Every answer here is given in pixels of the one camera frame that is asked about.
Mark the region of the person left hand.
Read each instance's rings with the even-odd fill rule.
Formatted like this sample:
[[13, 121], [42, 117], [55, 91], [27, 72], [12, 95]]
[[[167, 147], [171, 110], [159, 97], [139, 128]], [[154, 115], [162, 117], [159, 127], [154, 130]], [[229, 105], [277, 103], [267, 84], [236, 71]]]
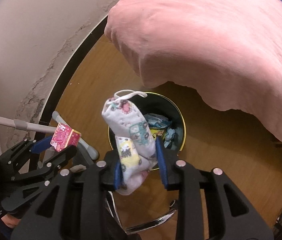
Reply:
[[6, 226], [8, 226], [9, 228], [13, 229], [16, 226], [18, 226], [18, 224], [20, 223], [21, 219], [15, 218], [14, 216], [10, 215], [10, 214], [6, 214], [4, 215], [1, 220], [4, 222], [4, 224]]

